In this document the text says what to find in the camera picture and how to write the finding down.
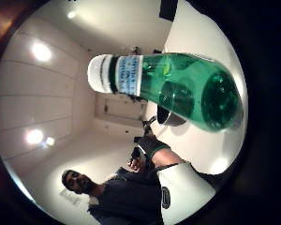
white ceiling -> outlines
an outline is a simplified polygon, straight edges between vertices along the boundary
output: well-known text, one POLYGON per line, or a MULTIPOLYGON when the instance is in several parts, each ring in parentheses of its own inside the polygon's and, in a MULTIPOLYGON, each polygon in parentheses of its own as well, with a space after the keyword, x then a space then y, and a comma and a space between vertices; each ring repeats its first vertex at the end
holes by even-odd
POLYGON ((171 22, 159 18, 160 0, 52 0, 36 16, 53 23, 91 54, 163 50, 171 22), (67 14, 75 11, 76 17, 67 14))

dark hair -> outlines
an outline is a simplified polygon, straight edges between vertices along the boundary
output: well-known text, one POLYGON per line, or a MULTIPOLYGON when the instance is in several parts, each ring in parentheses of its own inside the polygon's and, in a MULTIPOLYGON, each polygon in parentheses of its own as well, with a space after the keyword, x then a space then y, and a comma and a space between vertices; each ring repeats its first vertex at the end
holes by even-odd
POLYGON ((73 172, 75 172, 75 171, 73 171, 73 170, 66 170, 66 171, 64 171, 64 173, 63 173, 63 175, 62 175, 62 182, 63 182, 63 185, 64 185, 67 189, 72 190, 72 191, 73 191, 73 189, 71 189, 71 188, 68 186, 68 184, 67 184, 67 175, 68 175, 69 173, 73 173, 73 172))

ceiling light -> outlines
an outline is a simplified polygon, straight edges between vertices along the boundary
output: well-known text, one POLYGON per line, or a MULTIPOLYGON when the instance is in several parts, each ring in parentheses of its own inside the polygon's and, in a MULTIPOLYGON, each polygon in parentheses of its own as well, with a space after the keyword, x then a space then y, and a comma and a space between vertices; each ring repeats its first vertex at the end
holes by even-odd
POLYGON ((67 17, 69 19, 73 19, 74 17, 76 17, 76 12, 75 11, 70 11, 68 14, 67 14, 67 17))
POLYGON ((53 146, 55 144, 55 139, 51 138, 51 137, 48 137, 47 140, 46 140, 46 144, 50 145, 50 146, 53 146))
POLYGON ((28 132, 26 136, 26 141, 31 144, 41 143, 43 140, 44 135, 43 132, 39 129, 33 129, 28 132))
POLYGON ((217 159, 211 167, 210 174, 219 174, 225 171, 228 167, 228 161, 225 158, 217 159))
POLYGON ((44 44, 40 44, 40 43, 34 44, 32 47, 32 53, 39 61, 48 61, 51 58, 51 51, 44 44))

recessed light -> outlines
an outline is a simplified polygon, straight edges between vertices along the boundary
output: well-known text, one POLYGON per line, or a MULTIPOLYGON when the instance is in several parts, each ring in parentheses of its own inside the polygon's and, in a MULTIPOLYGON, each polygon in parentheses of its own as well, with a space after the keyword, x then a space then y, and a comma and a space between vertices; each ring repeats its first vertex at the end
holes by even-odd
POLYGON ((39 61, 48 61, 51 58, 50 49, 41 43, 36 43, 32 47, 32 53, 39 61))
POLYGON ((55 139, 51 138, 51 137, 48 137, 47 140, 46 140, 46 144, 50 145, 50 146, 53 146, 55 144, 55 139))
POLYGON ((39 129, 33 129, 27 133, 26 141, 31 144, 41 143, 44 135, 43 132, 39 129))
POLYGON ((76 17, 76 12, 75 11, 70 11, 68 14, 67 14, 67 17, 69 19, 73 19, 74 17, 76 17))

white wall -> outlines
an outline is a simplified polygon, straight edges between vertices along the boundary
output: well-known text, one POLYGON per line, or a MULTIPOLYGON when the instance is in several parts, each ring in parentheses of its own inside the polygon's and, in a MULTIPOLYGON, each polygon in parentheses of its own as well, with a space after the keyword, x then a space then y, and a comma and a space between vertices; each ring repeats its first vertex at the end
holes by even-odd
POLYGON ((126 165, 134 147, 133 137, 141 135, 141 129, 107 121, 95 120, 94 127, 22 178, 36 203, 65 224, 98 223, 86 213, 87 196, 70 194, 72 199, 79 200, 75 206, 59 195, 64 190, 61 182, 64 170, 73 169, 95 182, 103 182, 109 174, 126 165))
POLYGON ((37 17, 27 20, 9 42, 0 64, 0 154, 23 175, 55 148, 28 144, 33 128, 53 137, 56 146, 91 126, 95 93, 86 69, 91 55, 78 43, 37 17), (46 45, 51 60, 38 61, 34 43, 46 45))
POLYGON ((162 50, 171 22, 159 18, 160 0, 51 0, 37 16, 66 31, 93 54, 162 50), (76 17, 69 19, 68 12, 76 17))

